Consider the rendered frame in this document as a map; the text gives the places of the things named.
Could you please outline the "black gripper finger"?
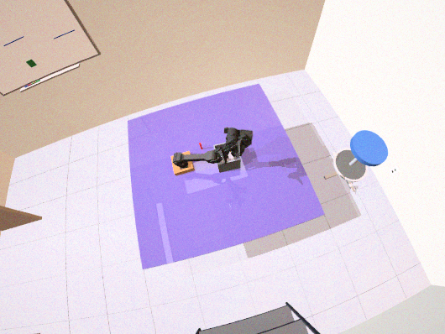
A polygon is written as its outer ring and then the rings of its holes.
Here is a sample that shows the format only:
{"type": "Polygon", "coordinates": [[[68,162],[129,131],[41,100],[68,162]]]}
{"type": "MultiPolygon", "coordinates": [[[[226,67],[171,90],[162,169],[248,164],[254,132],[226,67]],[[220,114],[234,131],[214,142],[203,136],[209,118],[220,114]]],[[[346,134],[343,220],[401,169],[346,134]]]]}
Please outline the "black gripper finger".
{"type": "Polygon", "coordinates": [[[246,149],[249,145],[245,142],[243,138],[238,140],[238,153],[239,156],[242,156],[244,149],[246,149]]]}
{"type": "Polygon", "coordinates": [[[223,162],[226,164],[226,163],[227,163],[227,157],[228,157],[228,156],[227,156],[222,150],[217,151],[217,154],[218,154],[220,157],[222,157],[223,162]]]}

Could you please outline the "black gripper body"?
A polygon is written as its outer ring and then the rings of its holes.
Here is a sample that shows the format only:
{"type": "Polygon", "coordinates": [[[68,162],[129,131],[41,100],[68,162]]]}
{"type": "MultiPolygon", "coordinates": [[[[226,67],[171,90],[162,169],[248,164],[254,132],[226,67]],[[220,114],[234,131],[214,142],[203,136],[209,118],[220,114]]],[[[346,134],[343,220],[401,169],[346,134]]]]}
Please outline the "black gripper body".
{"type": "Polygon", "coordinates": [[[215,149],[215,155],[219,158],[219,159],[222,159],[222,157],[220,157],[218,154],[217,154],[217,151],[219,151],[219,150],[222,150],[226,155],[228,155],[227,154],[227,152],[229,151],[229,150],[235,150],[235,149],[237,149],[238,148],[238,140],[240,140],[241,138],[243,138],[244,140],[245,140],[245,142],[248,144],[248,145],[251,145],[252,144],[252,140],[251,140],[251,138],[246,134],[246,133],[244,133],[243,135],[241,135],[241,136],[238,136],[236,133],[230,133],[227,137],[226,137],[226,140],[227,140],[227,142],[225,143],[226,145],[227,145],[227,147],[225,147],[225,148],[222,148],[222,147],[220,147],[220,148],[218,148],[218,149],[215,149]]]}

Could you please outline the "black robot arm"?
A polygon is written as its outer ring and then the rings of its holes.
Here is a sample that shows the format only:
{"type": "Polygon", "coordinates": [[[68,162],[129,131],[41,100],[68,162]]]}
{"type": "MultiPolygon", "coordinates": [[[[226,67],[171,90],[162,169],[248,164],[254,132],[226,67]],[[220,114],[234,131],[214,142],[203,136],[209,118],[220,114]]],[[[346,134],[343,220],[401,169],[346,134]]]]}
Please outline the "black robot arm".
{"type": "MultiPolygon", "coordinates": [[[[251,140],[253,140],[253,136],[254,136],[253,131],[236,129],[236,128],[231,128],[231,127],[230,128],[225,127],[224,133],[227,133],[227,136],[230,133],[236,133],[238,136],[241,136],[244,133],[246,133],[251,138],[251,140]]],[[[239,157],[238,148],[233,151],[229,150],[227,152],[227,154],[229,154],[229,152],[231,152],[231,155],[233,157],[235,157],[235,156],[239,157]]],[[[188,161],[206,161],[211,164],[216,164],[216,163],[219,163],[220,161],[222,161],[222,159],[219,159],[214,153],[215,153],[215,149],[207,151],[204,154],[183,154],[182,152],[176,152],[176,153],[174,153],[172,162],[176,166],[180,166],[180,169],[182,170],[184,168],[188,168],[188,161]]]]}

